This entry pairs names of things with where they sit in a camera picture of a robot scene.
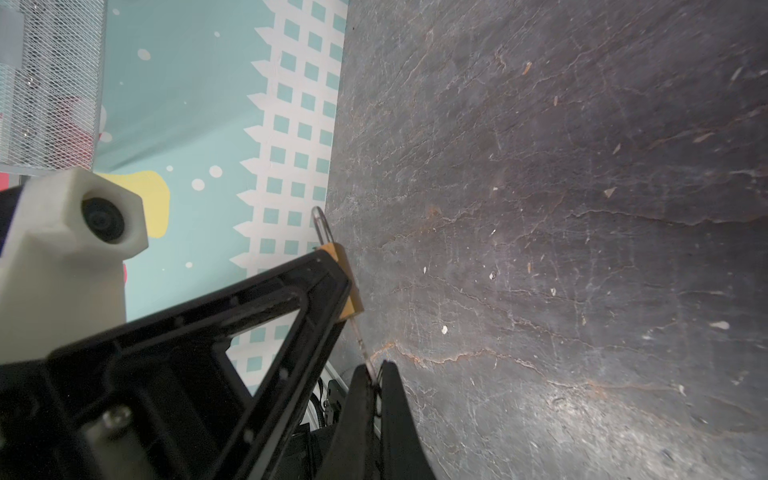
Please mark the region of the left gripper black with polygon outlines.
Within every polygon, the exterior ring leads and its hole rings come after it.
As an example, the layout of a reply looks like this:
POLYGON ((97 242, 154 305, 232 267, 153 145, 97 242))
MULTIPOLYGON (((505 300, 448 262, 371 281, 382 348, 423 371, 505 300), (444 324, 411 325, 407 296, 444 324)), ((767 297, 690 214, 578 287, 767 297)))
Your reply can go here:
POLYGON ((267 479, 288 440, 278 377, 227 357, 253 316, 124 325, 1 367, 5 479, 267 479))

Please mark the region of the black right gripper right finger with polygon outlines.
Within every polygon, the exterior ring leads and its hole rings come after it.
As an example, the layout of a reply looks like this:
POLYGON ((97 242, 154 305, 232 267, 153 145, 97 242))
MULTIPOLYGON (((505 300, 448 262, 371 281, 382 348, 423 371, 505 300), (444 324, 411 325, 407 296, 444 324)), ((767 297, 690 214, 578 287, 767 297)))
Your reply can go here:
POLYGON ((401 375, 394 362, 380 369, 382 479, 435 480, 423 451, 401 375))

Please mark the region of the small spare key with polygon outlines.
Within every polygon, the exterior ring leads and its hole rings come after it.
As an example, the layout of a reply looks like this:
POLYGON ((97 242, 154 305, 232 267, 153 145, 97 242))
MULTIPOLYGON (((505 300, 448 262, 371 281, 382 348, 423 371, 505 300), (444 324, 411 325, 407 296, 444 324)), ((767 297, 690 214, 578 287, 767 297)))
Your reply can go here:
POLYGON ((358 343, 358 347, 361 351, 361 354, 363 356, 364 365, 366 367, 366 370, 369 374, 369 377, 371 379, 371 383, 374 387, 378 386, 378 374, 376 372, 375 366, 373 364, 373 361, 371 360, 371 357, 369 355, 368 349, 365 345, 364 339, 362 337, 362 332, 360 330, 359 324, 355 318, 351 318, 349 320, 349 323, 352 327, 352 331, 354 332, 355 338, 358 343))

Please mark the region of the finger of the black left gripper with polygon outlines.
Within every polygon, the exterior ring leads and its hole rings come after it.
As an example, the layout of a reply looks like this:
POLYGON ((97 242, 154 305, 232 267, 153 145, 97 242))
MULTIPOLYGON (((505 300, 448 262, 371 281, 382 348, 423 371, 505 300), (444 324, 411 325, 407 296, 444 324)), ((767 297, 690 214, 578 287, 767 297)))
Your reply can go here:
POLYGON ((119 387, 140 400, 164 477, 272 477, 341 332, 351 287, 318 250, 127 326, 119 387), (231 342, 285 315, 288 333, 250 391, 228 357, 231 342))

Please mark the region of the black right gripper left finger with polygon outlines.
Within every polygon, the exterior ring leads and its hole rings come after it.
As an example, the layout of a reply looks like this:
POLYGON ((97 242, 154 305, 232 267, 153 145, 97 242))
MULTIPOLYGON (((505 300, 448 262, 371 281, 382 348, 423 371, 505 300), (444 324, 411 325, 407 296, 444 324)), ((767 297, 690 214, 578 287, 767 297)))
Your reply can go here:
POLYGON ((376 388, 368 369, 359 365, 352 377, 340 421, 317 479, 373 479, 376 388))

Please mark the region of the small brass padlock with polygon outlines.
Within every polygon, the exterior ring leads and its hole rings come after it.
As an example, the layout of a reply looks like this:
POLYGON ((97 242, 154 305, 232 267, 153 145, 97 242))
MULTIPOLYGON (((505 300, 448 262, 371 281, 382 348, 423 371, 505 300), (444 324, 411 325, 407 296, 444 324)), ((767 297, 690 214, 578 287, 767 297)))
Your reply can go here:
POLYGON ((321 207, 315 206, 311 211, 312 222, 317 233, 322 251, 328 253, 341 267, 350 281, 350 292, 342 310, 340 320, 350 321, 364 311, 360 292, 355 281, 351 264, 345 248, 334 240, 327 218, 321 207))

